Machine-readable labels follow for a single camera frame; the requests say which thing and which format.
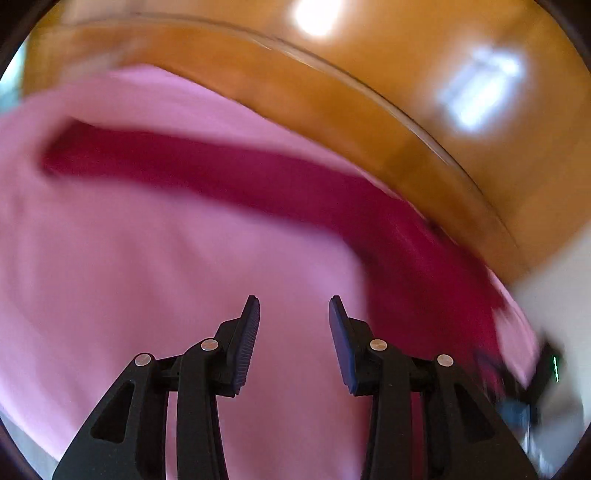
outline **red stripe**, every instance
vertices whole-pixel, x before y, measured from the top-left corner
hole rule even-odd
[[[485,266],[361,177],[277,153],[80,122],[51,145],[43,166],[189,189],[334,232],[365,267],[376,335],[407,355],[448,353],[469,371],[474,349],[499,356],[492,309],[503,300]]]

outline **pink cloth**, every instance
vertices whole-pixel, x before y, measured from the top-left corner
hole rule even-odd
[[[501,281],[492,272],[490,275],[492,284],[505,299],[503,307],[494,312],[499,348],[507,368],[526,387],[540,356],[540,344],[525,313]]]
[[[254,293],[263,317],[249,379],[239,397],[220,401],[231,478],[358,478],[366,402],[342,384],[326,320],[335,293],[352,316],[368,318],[358,258],[329,233],[185,193],[48,181],[40,152],[70,117],[357,174],[338,155],[153,67],[30,98],[0,119],[2,408],[59,458],[137,352],[183,352]]]

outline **green light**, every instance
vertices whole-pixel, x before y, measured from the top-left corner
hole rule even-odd
[[[554,359],[554,374],[556,375],[556,381],[559,382],[560,380],[558,379],[558,365],[556,364],[556,357],[552,357]]]

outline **white wall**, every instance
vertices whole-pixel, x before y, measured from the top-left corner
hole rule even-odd
[[[551,409],[579,401],[585,425],[591,420],[591,225],[512,294],[533,328],[562,343],[560,383],[550,393]]]

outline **dark red cloth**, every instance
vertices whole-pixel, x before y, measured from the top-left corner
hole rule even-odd
[[[475,349],[499,356],[492,311],[503,299],[482,262],[364,178],[277,153],[80,122],[47,149],[43,167],[187,189],[333,232],[365,267],[374,334],[407,355],[448,353],[469,371]]]

